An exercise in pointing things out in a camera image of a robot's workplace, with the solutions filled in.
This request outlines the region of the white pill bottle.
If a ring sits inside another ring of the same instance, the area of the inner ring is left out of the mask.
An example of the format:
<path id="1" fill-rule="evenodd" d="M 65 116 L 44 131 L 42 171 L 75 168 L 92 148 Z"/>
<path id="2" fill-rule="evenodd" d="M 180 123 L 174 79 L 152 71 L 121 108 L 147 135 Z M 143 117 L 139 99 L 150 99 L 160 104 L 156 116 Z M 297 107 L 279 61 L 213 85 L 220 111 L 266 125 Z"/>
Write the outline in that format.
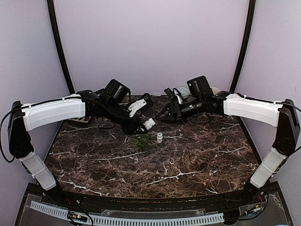
<path id="1" fill-rule="evenodd" d="M 150 130 L 154 125 L 155 125 L 155 121 L 152 119 L 152 118 L 149 118 L 147 121 L 145 121 L 143 123 L 144 127 L 147 129 L 147 130 Z"/>

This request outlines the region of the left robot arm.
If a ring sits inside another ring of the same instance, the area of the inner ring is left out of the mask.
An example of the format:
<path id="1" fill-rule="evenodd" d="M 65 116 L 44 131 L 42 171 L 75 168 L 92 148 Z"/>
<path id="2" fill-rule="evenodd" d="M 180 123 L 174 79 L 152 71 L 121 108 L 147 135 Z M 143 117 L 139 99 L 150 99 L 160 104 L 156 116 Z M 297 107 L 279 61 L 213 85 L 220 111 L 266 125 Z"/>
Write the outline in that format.
<path id="1" fill-rule="evenodd" d="M 130 94 L 130 89 L 112 79 L 96 92 L 84 90 L 35 104 L 13 103 L 8 125 L 9 152 L 48 191 L 48 198 L 54 204 L 63 205 L 66 194 L 57 188 L 59 185 L 54 175 L 36 153 L 29 131 L 59 121 L 94 116 L 120 125 L 127 135 L 146 133 L 148 129 L 136 114 L 146 106 L 146 101 L 138 100 L 127 108 L 122 107 L 120 103 L 127 94 Z"/>

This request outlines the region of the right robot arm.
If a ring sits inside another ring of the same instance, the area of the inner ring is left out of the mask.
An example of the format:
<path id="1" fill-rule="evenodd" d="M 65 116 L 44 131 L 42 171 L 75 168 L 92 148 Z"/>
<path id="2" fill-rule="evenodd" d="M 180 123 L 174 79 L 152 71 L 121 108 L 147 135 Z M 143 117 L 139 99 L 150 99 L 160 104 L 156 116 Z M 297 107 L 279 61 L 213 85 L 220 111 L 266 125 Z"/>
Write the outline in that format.
<path id="1" fill-rule="evenodd" d="M 187 81 L 187 85 L 194 100 L 181 102 L 170 88 L 165 89 L 164 92 L 171 101 L 158 113 L 156 120 L 182 124 L 189 117 L 199 113 L 213 113 L 260 121 L 277 128 L 271 150 L 249 180 L 252 186 L 240 193 L 242 203 L 252 203 L 258 197 L 257 188 L 263 187 L 286 159 L 299 150 L 297 147 L 301 131 L 297 116 L 299 108 L 290 99 L 278 102 L 228 91 L 214 93 L 205 76 L 191 79 Z"/>

